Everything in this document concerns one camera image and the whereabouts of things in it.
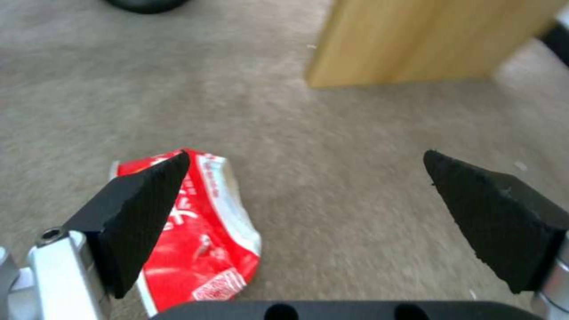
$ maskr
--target white speck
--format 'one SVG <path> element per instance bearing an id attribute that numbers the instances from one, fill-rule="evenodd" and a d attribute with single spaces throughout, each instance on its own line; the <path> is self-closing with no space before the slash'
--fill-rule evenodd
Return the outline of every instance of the white speck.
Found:
<path id="1" fill-rule="evenodd" d="M 518 169 L 520 169 L 520 170 L 522 170 L 522 171 L 527 171 L 527 166 L 526 166 L 523 162 L 521 162 L 521 161 L 516 161 L 516 162 L 514 162 L 514 165 L 515 165 L 516 167 L 518 167 Z"/>

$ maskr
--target hole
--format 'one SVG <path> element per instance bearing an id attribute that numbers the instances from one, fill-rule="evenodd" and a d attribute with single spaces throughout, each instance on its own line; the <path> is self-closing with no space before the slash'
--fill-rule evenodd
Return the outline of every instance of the hole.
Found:
<path id="1" fill-rule="evenodd" d="M 404 303 L 395 308 L 395 320 L 429 320 L 429 318 L 423 309 Z"/>
<path id="2" fill-rule="evenodd" d="M 51 240 L 57 236 L 59 236 L 59 229 L 50 229 L 42 234 L 42 239 Z"/>
<path id="3" fill-rule="evenodd" d="M 267 309 L 265 320 L 298 320 L 298 313 L 293 307 L 279 303 Z"/>

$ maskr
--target carpet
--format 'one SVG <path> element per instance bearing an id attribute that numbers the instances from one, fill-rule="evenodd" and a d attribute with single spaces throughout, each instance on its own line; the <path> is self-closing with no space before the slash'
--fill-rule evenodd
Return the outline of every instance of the carpet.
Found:
<path id="1" fill-rule="evenodd" d="M 569 72 L 530 41 L 488 80 L 313 90 L 329 0 L 0 1 L 0 244 L 17 262 L 108 179 L 181 146 L 229 158 L 263 237 L 238 300 L 492 300 L 425 150 L 515 174 L 569 208 Z M 132 290 L 115 319 L 143 318 Z"/>

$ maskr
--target beige carpet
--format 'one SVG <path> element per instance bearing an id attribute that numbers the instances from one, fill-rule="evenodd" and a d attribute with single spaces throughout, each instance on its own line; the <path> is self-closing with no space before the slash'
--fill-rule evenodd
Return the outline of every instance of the beige carpet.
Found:
<path id="1" fill-rule="evenodd" d="M 311 90 L 328 0 L 0 0 L 0 244 L 20 263 L 115 159 L 228 157 L 263 236 L 258 299 L 494 300 L 421 157 L 513 173 L 569 208 L 569 72 L 531 42 L 489 81 Z M 117 319 L 143 318 L 133 290 Z"/>

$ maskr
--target wooden furniture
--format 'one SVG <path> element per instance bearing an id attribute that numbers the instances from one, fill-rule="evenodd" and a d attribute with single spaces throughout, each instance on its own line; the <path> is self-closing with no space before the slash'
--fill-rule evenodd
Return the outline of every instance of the wooden furniture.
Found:
<path id="1" fill-rule="evenodd" d="M 567 0 L 336 0 L 311 87 L 485 77 Z"/>

